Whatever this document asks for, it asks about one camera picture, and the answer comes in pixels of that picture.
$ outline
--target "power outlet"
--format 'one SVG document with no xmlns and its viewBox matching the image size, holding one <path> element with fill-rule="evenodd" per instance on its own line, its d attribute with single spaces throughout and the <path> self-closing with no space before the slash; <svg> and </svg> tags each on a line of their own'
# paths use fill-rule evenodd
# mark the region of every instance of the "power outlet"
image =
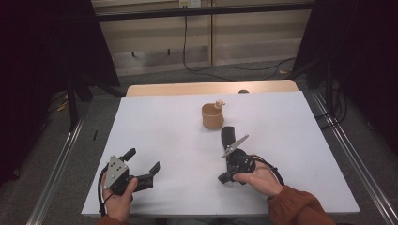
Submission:
<svg viewBox="0 0 398 225">
<path fill-rule="evenodd" d="M 191 0 L 190 8 L 199 8 L 201 6 L 201 0 Z"/>
<path fill-rule="evenodd" d="M 180 8 L 189 8 L 190 0 L 179 0 L 179 7 Z"/>
<path fill-rule="evenodd" d="M 199 8 L 202 6 L 201 0 L 179 0 L 180 8 Z"/>
</svg>

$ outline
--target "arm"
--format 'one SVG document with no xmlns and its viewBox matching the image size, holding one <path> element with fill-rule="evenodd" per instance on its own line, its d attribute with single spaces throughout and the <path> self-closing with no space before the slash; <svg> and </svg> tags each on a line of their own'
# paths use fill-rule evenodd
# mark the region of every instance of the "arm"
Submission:
<svg viewBox="0 0 398 225">
<path fill-rule="evenodd" d="M 233 178 L 268 196 L 269 217 L 275 224 L 334 224 L 314 195 L 282 186 L 270 168 L 261 162 L 256 161 L 254 172 L 238 173 Z"/>
<path fill-rule="evenodd" d="M 103 175 L 101 184 L 105 182 L 106 174 Z M 102 190 L 102 198 L 106 200 L 107 215 L 102 217 L 97 225 L 124 225 L 128 224 L 132 192 L 137 188 L 138 179 L 133 178 L 122 196 L 114 195 L 110 189 Z"/>
</svg>

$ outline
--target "black curtain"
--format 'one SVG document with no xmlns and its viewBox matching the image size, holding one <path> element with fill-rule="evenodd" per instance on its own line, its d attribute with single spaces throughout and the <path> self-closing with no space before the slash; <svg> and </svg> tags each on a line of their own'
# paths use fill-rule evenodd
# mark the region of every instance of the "black curtain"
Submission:
<svg viewBox="0 0 398 225">
<path fill-rule="evenodd" d="M 73 15 L 94 15 L 91 2 L 0 2 L 0 184 L 20 167 L 45 122 L 51 95 L 66 90 L 69 76 L 84 73 L 119 85 L 99 24 L 60 20 Z"/>
</svg>

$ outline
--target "aluminum rail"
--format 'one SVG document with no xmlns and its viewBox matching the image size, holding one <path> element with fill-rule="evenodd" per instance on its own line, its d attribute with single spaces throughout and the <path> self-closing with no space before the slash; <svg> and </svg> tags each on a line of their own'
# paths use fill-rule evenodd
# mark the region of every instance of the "aluminum rail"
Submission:
<svg viewBox="0 0 398 225">
<path fill-rule="evenodd" d="M 47 181 L 47 184 L 41 192 L 41 195 L 36 202 L 35 208 L 33 209 L 29 219 L 26 222 L 26 225 L 40 225 L 43 222 L 55 194 L 58 183 L 61 180 L 62 173 L 67 165 L 69 155 L 79 136 L 83 121 L 88 114 L 89 106 L 90 102 L 85 103 L 85 105 L 83 106 L 82 116 L 80 117 L 80 120 L 78 121 L 74 130 L 69 133 L 67 140 L 65 141 L 64 147 L 62 148 L 61 154 L 56 161 L 53 171 Z"/>
<path fill-rule="evenodd" d="M 326 101 L 323 99 L 322 95 L 320 93 L 313 92 L 313 97 L 321 112 L 326 113 L 328 110 L 325 106 Z M 386 196 L 380 185 L 376 182 L 376 180 L 369 172 L 365 163 L 360 158 L 357 150 L 355 149 L 351 141 L 349 141 L 342 127 L 338 124 L 336 118 L 326 115 L 326 119 L 330 124 L 330 128 L 336 136 L 337 141 L 342 146 L 345 154 L 351 162 L 351 165 L 357 172 L 357 175 L 359 176 L 370 197 L 375 203 L 375 206 L 379 210 L 380 215 L 386 221 L 386 224 L 398 225 L 398 216 L 394 207 L 390 203 L 389 198 Z"/>
</svg>

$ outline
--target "gray floor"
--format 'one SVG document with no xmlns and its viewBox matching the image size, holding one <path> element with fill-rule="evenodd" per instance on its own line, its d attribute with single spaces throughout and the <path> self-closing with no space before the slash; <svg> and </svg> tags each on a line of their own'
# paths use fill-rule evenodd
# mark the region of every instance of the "gray floor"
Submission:
<svg viewBox="0 0 398 225">
<path fill-rule="evenodd" d="M 264 68 L 274 64 L 275 62 L 262 62 L 240 66 Z M 293 61 L 288 61 L 282 64 L 280 69 L 288 70 L 292 65 Z M 239 81 L 263 80 L 272 75 L 274 70 L 248 71 L 233 68 L 210 68 L 203 72 Z M 284 76 L 277 74 L 274 79 Z M 222 80 L 207 75 L 192 74 L 183 69 L 124 76 L 120 77 L 120 81 L 122 86 L 117 89 L 126 91 L 133 84 L 217 82 Z M 296 82 L 299 89 L 305 93 L 314 115 L 321 114 L 314 100 L 313 91 L 307 90 L 305 77 L 299 78 Z M 92 91 L 95 96 L 90 103 L 78 102 L 81 111 L 88 109 L 87 116 L 84 118 L 82 128 L 70 151 L 65 169 L 54 190 L 54 195 L 50 199 L 50 204 L 48 208 L 44 209 L 42 224 L 93 224 L 98 220 L 84 217 L 80 212 L 91 184 L 97 182 L 92 179 L 99 166 L 98 163 L 112 128 L 120 98 L 112 97 L 96 88 L 93 88 Z M 391 206 L 395 209 L 398 208 L 398 157 L 392 153 L 383 137 L 369 129 L 366 117 L 349 99 L 348 114 L 342 123 L 342 128 L 370 174 L 385 193 Z M 21 167 L 21 177 L 1 186 L 0 224 L 26 224 L 69 135 L 68 129 L 68 108 L 61 112 L 52 112 L 34 149 Z M 363 185 L 355 167 L 352 166 L 332 130 L 328 128 L 323 133 L 361 210 L 359 214 L 355 215 L 333 216 L 335 221 L 359 225 L 388 224 L 381 216 L 368 189 Z M 151 218 L 140 217 L 132 220 L 133 224 L 153 224 Z"/>
</svg>

